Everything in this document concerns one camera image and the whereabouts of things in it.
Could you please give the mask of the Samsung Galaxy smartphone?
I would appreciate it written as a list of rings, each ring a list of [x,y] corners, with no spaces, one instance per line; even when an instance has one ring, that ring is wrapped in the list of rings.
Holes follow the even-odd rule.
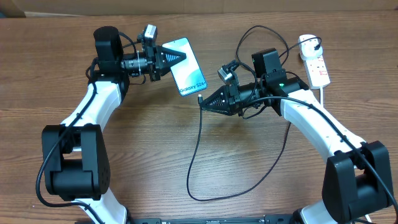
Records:
[[[186,59],[170,68],[181,96],[191,95],[207,88],[205,76],[186,37],[164,43],[162,46],[186,54]]]

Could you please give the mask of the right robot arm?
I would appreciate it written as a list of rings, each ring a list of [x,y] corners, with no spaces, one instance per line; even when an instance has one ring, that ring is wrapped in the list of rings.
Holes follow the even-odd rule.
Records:
[[[366,215],[396,207],[387,148],[367,142],[339,123],[300,78],[288,78],[276,49],[252,55],[255,81],[241,85],[237,61],[223,65],[223,86],[198,100],[202,111],[232,116],[247,108],[274,111],[311,142],[326,164],[322,199],[300,208],[284,223],[359,223]]]

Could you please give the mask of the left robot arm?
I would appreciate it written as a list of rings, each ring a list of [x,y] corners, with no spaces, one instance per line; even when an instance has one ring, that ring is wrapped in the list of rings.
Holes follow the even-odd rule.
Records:
[[[150,24],[137,37],[142,52],[125,54],[121,42],[125,34],[113,26],[100,27],[93,36],[98,56],[86,70],[85,97],[61,124],[47,125],[42,131],[43,163],[35,192],[47,207],[82,208],[93,223],[130,223],[128,209],[109,188],[103,129],[125,99],[130,77],[160,80],[187,55],[156,45],[157,28]]]

